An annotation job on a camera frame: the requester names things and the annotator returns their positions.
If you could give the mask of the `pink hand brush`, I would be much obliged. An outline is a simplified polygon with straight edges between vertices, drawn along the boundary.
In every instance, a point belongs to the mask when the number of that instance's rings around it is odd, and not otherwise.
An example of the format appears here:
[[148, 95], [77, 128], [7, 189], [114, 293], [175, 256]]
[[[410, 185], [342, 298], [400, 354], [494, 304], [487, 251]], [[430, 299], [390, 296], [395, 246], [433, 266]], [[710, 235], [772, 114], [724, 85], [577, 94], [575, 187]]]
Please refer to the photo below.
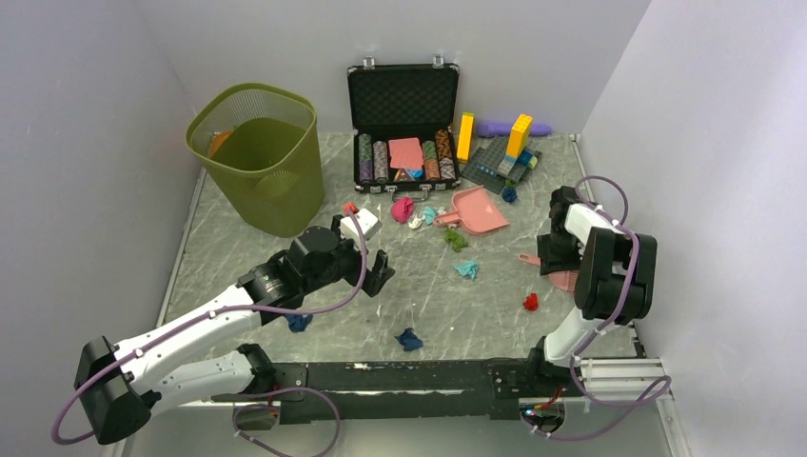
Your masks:
[[[520, 253], [519, 260], [536, 267], [541, 266], [541, 259], [535, 255]], [[547, 274], [549, 281], [558, 289], [573, 292], [579, 272], [577, 270], [556, 271]]]

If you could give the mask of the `pink plastic dustpan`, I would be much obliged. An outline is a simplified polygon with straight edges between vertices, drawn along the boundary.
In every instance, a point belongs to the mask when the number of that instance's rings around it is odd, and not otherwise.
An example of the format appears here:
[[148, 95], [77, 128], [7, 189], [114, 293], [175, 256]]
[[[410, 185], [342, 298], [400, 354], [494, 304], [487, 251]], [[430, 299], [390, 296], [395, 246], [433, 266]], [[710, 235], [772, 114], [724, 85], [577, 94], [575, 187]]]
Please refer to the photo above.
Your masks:
[[459, 224], [470, 235], [483, 235], [509, 225], [484, 186], [459, 190], [451, 198], [451, 210], [434, 218], [433, 226]]

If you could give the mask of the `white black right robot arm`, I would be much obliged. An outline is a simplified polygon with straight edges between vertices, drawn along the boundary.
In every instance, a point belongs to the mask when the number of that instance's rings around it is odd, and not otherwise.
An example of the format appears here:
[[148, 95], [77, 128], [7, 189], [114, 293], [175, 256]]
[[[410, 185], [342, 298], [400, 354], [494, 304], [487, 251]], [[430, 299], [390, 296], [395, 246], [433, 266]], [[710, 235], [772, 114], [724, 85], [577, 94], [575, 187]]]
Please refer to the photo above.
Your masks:
[[530, 351], [524, 380], [535, 394], [571, 383], [575, 358], [594, 336], [644, 318], [653, 301], [659, 243], [585, 203], [568, 186], [553, 190], [550, 231], [537, 237], [540, 275], [575, 271], [575, 305]]

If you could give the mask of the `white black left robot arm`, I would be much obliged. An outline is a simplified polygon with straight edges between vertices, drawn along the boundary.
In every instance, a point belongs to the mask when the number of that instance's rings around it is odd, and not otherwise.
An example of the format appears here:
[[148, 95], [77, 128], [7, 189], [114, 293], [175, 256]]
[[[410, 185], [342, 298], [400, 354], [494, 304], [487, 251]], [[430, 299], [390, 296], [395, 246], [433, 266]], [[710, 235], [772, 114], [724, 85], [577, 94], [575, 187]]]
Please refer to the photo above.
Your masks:
[[[257, 344], [198, 362], [213, 344], [265, 326], [281, 316], [312, 317], [345, 306], [359, 293], [376, 296], [395, 271], [368, 241], [382, 223], [367, 209], [347, 209], [328, 228], [306, 228], [289, 248], [250, 269], [209, 302], [141, 335], [113, 344], [87, 342], [74, 378], [80, 403], [100, 445], [122, 441], [168, 409], [219, 394], [259, 400], [277, 385], [276, 369]], [[307, 295], [344, 281], [347, 297], [326, 309], [305, 309]]]

